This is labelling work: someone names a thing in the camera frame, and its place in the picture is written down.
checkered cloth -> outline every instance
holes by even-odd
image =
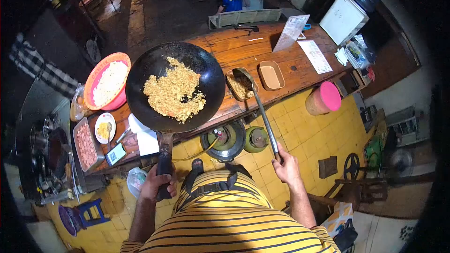
[[[75,94],[78,81],[58,69],[51,61],[43,58],[36,48],[24,40],[22,33],[17,35],[9,53],[9,59],[27,75],[42,80],[63,96],[72,99]]]

blue shirt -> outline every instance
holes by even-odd
[[[226,12],[242,10],[242,0],[222,0]]]

hand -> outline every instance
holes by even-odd
[[[299,187],[303,185],[303,181],[300,176],[300,171],[298,170],[298,159],[296,156],[292,156],[286,151],[284,151],[283,146],[277,142],[278,153],[281,158],[283,158],[283,164],[280,164],[275,159],[272,160],[272,165],[275,169],[275,174],[277,177],[288,184],[289,189],[296,191]]]
[[[156,195],[158,194],[158,188],[160,185],[165,183],[170,183],[167,187],[167,191],[170,193],[171,197],[176,196],[176,173],[175,173],[175,165],[172,163],[172,175],[170,174],[162,174],[156,175],[156,168],[158,164],[155,164],[152,169],[150,169],[147,174],[147,179],[142,185],[141,192],[139,198],[151,200],[153,202],[156,201]]]

paper menu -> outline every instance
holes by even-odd
[[[318,74],[324,74],[333,71],[322,51],[318,48],[314,40],[297,41],[300,47],[307,54],[308,59]]]
[[[291,16],[284,25],[283,32],[278,38],[277,45],[275,45],[273,52],[277,52],[288,47],[291,47],[299,37],[301,31],[305,27],[310,15]]]
[[[141,156],[159,152],[159,143],[156,132],[143,125],[134,114],[128,117],[128,124],[131,131],[137,134],[139,153]]]

yellow tiled floor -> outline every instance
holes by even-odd
[[[277,140],[292,155],[298,158],[301,176],[305,188],[311,194],[324,195],[334,185],[334,180],[342,177],[344,162],[350,153],[357,153],[363,163],[362,151],[369,135],[365,133],[358,108],[352,96],[342,100],[338,111],[326,115],[312,116],[305,108],[305,99],[311,90],[306,90],[274,105],[267,110],[267,116]],[[262,117],[254,120],[250,126],[262,126]],[[192,160],[180,161],[200,152],[199,138],[194,138],[174,147],[173,161],[179,181],[191,169]],[[325,179],[319,178],[318,160],[337,156],[339,172]],[[224,164],[217,162],[207,154],[200,156],[205,171],[223,169]],[[286,184],[278,180],[271,161],[273,153],[269,146],[261,153],[250,154],[243,151],[234,160],[250,172],[254,181],[276,209],[282,209],[289,199]],[[110,222],[81,230],[77,237],[72,237],[63,227],[58,214],[58,204],[48,205],[48,211],[64,242],[72,247],[83,247],[89,252],[118,252],[123,239],[128,237],[133,219],[136,198],[128,191],[127,182],[114,177],[104,190],[81,197],[82,202],[102,198],[101,207]],[[157,204],[156,225],[162,224],[172,214],[173,204],[177,198],[164,200]],[[61,203],[65,206],[77,205],[76,200]]]

